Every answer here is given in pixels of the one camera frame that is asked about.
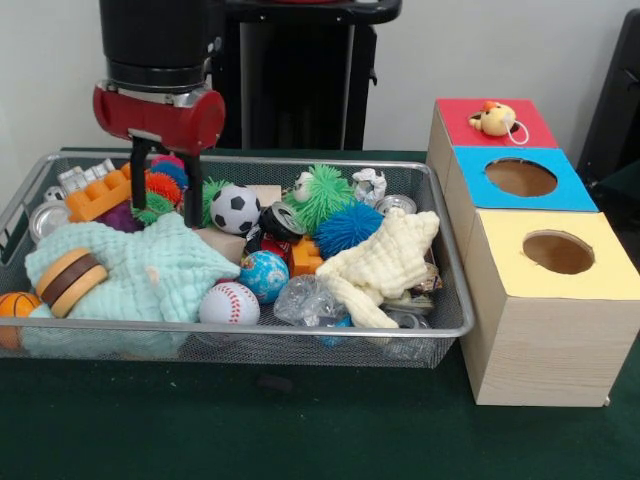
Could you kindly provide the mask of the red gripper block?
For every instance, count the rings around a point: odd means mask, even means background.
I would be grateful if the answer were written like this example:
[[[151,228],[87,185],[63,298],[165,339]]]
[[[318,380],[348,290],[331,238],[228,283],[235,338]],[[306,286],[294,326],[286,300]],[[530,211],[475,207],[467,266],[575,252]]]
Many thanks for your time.
[[[220,93],[207,86],[181,94],[140,92],[100,81],[93,91],[93,110],[104,131],[132,140],[132,206],[138,210],[146,208],[145,164],[151,141],[181,153],[188,179],[185,224],[198,228],[203,198],[198,154],[214,147],[224,128],[226,108]]]

